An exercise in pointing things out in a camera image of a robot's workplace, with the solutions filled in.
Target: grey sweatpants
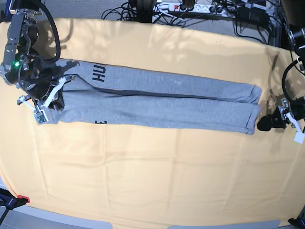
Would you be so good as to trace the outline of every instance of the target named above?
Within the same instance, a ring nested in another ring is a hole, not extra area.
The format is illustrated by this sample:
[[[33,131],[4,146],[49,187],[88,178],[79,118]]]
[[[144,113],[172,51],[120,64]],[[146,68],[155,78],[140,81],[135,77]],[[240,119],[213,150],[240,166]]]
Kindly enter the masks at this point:
[[[261,89],[189,75],[59,60],[64,110],[49,123],[87,122],[163,128],[199,128],[253,134]]]

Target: black cable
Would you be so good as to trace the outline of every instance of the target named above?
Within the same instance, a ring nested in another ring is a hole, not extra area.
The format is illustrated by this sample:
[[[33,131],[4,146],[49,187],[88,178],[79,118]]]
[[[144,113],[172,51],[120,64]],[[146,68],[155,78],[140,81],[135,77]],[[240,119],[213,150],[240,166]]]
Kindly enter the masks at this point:
[[[294,62],[294,58],[293,58],[293,56],[292,56],[292,50],[291,50],[291,49],[290,49],[290,56],[291,56],[292,62]],[[300,69],[298,69],[296,65],[295,65],[295,68],[296,68],[303,76],[305,76],[305,74],[304,74]]]
[[[249,22],[247,22],[247,24],[244,26],[244,28],[242,28],[242,26],[241,26],[239,32],[242,33],[245,30],[245,28],[247,28],[248,25],[249,25]]]
[[[160,22],[162,22],[163,24],[170,25],[170,23],[167,21],[167,19],[163,16],[163,13],[160,11],[158,5],[156,5],[156,7],[157,7],[158,12],[160,13],[160,17],[162,17],[162,18],[166,21],[166,23],[163,22],[163,21],[160,21],[160,19],[155,20],[153,23],[156,23],[157,21],[160,21]]]
[[[172,22],[171,25],[173,25],[173,23],[178,20],[179,18],[181,18],[183,15],[185,15],[188,11],[190,11],[190,9],[187,9],[183,14],[181,14],[180,16],[176,17]]]
[[[256,2],[263,2],[263,1],[266,1],[266,0],[256,0],[256,1],[252,1],[251,3],[256,3]],[[237,7],[237,6],[244,6],[246,3],[243,2],[243,3],[239,3],[239,4],[235,4],[234,6]],[[229,6],[229,7],[226,7],[224,8],[223,10],[227,10],[228,8],[231,8],[232,6]],[[185,21],[181,21],[181,22],[178,22],[177,24],[180,24],[180,23],[183,23],[183,22],[188,22],[188,21],[191,21],[191,20],[194,20],[194,19],[199,19],[201,17],[205,17],[209,14],[216,14],[215,12],[210,12],[210,13],[205,13],[203,15],[199,15],[197,17],[194,17],[194,18],[191,18],[191,19],[188,19],[188,20],[185,20]]]
[[[161,17],[162,17],[162,14],[159,15],[159,17],[158,17],[156,20],[154,20],[152,23],[153,23],[153,24],[157,23],[157,22],[161,19]]]
[[[51,58],[51,59],[46,59],[45,62],[47,63],[55,63],[56,61],[59,60],[60,56],[61,56],[61,41],[59,39],[59,35],[58,35],[58,31],[57,31],[57,27],[56,24],[54,22],[54,19],[51,15],[51,13],[49,12],[49,10],[46,8],[45,5],[43,5],[40,1],[38,0],[30,0],[34,5],[36,5],[37,7],[39,7],[40,9],[42,9],[42,11],[46,14],[49,23],[52,27],[53,30],[53,35],[54,35],[54,39],[55,39],[55,45],[56,45],[56,55]]]
[[[223,3],[222,0],[213,0],[213,4],[215,6],[210,8],[210,11],[213,12],[213,13],[214,12],[215,13],[221,12],[225,8],[224,3]]]
[[[196,25],[196,24],[199,24],[199,23],[205,22],[205,21],[207,21],[207,20],[208,20],[208,19],[203,19],[202,21],[197,21],[197,22],[194,22],[194,23],[189,24],[189,25],[184,26],[184,27],[189,27],[189,26],[192,26],[192,25]]]
[[[256,37],[250,37],[250,36],[242,36],[238,33],[238,29],[237,29],[237,18],[235,18],[235,20],[233,20],[233,29],[234,29],[234,33],[236,36],[238,37],[243,37],[243,38],[251,38],[251,39],[254,39],[254,40],[257,40],[259,41],[260,43],[264,44],[264,42]]]
[[[101,18],[102,18],[103,20],[105,20],[105,18],[106,18],[109,14],[112,14],[112,13],[117,13],[117,14],[121,15],[121,13],[117,11],[117,9],[120,9],[120,7],[117,7],[117,8],[115,8],[115,9],[113,9],[113,10],[105,10],[105,11],[103,12]]]
[[[282,25],[283,23],[282,22],[279,22],[274,16],[272,15],[269,15],[270,18],[273,18],[277,23],[279,23],[280,25]]]
[[[236,13],[237,11],[237,6],[236,6],[236,3],[234,2],[231,2],[231,1],[227,1],[227,7],[226,10],[229,12],[229,13]]]
[[[3,223],[4,219],[6,218],[8,212],[10,210],[8,208],[5,209],[4,213],[2,214],[1,218],[0,218],[0,225]]]
[[[263,41],[264,41],[264,43],[265,44],[267,44],[267,41],[266,41],[266,39],[265,39],[265,37],[264,37],[264,35],[262,34],[262,32],[260,31],[260,26],[258,25],[257,26],[257,31],[258,31],[258,33],[259,33],[259,35],[261,35],[261,37],[262,37],[262,39],[263,39]]]
[[[269,33],[269,36],[268,36],[268,44],[270,43],[270,40],[271,40],[271,37],[276,37],[276,30],[275,30],[275,27],[273,26],[273,24],[268,24],[270,27],[271,27],[271,30],[269,30],[269,27],[268,29],[266,29]]]
[[[274,5],[275,7],[278,7],[275,3],[271,2],[270,0],[266,0],[266,1]]]
[[[120,7],[105,10],[101,16],[103,20],[105,20],[110,14],[118,14],[120,16],[117,21],[135,21],[137,12],[134,10],[129,2],[123,3]]]
[[[286,82],[286,77],[288,72],[293,68],[293,66],[296,66],[298,62],[300,61],[300,58],[297,60],[293,61],[284,71],[283,77],[282,77],[282,89],[284,92],[285,97],[288,99],[288,101],[293,104],[293,105],[305,105],[305,101],[298,101],[298,100],[293,100],[287,93],[286,87],[285,87],[285,82]]]

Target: black lettering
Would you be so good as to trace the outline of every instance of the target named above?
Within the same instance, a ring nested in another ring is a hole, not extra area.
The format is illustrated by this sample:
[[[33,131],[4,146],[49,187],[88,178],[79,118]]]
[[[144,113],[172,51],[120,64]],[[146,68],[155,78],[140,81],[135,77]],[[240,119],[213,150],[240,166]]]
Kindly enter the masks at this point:
[[[104,122],[98,122],[98,121],[94,121],[95,124],[107,124],[107,121],[104,121]]]
[[[93,73],[93,75],[96,75],[97,78],[93,77],[92,80],[98,80],[98,81],[101,81],[101,82],[105,82],[103,79],[100,78],[100,77],[104,77],[105,78],[104,75],[100,75],[100,74],[97,74],[97,73]]]
[[[94,72],[98,72],[98,73],[102,73],[102,74],[106,73],[106,68],[105,67],[94,65],[94,68],[101,69],[101,70],[93,70]]]

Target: power adapter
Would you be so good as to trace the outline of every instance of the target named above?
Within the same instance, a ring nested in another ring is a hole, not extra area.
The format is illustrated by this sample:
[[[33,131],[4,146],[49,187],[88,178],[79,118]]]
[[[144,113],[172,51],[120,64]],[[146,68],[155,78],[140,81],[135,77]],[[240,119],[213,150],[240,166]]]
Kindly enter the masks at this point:
[[[266,12],[247,7],[239,7],[237,9],[236,19],[262,27],[268,27],[270,21],[270,17]]]

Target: yellow fabric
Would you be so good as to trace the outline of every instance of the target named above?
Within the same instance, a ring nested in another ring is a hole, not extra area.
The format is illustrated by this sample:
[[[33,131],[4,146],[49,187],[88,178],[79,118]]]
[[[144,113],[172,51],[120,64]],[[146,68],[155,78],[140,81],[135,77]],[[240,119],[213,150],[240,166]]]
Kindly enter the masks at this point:
[[[262,115],[282,98],[281,77],[291,62],[288,51],[202,31],[101,20],[56,24],[62,58],[256,84],[263,89]],[[7,29],[0,24],[0,53]],[[295,70],[291,75],[293,89],[304,95],[304,79]],[[1,80],[0,91],[0,176],[32,207],[114,228],[164,229],[287,221],[305,204],[304,146],[293,141],[290,126],[252,136],[132,125],[39,126],[28,108],[16,105],[21,90]]]

